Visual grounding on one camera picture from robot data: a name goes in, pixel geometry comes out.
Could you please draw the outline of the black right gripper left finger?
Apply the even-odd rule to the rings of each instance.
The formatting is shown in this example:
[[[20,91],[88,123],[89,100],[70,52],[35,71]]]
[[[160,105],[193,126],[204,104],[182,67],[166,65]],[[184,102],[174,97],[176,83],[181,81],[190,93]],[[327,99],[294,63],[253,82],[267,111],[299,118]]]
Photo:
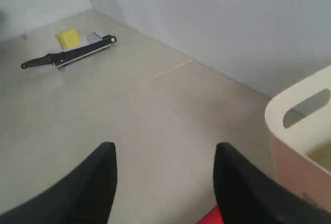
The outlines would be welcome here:
[[[103,142],[56,184],[1,214],[1,223],[107,223],[116,188],[116,146]]]

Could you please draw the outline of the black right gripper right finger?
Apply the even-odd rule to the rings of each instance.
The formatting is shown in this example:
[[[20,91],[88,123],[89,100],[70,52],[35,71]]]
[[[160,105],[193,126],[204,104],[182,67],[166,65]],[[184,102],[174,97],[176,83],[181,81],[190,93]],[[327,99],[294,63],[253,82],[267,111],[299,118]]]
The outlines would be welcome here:
[[[330,223],[330,213],[270,179],[230,143],[216,146],[216,202],[224,223]]]

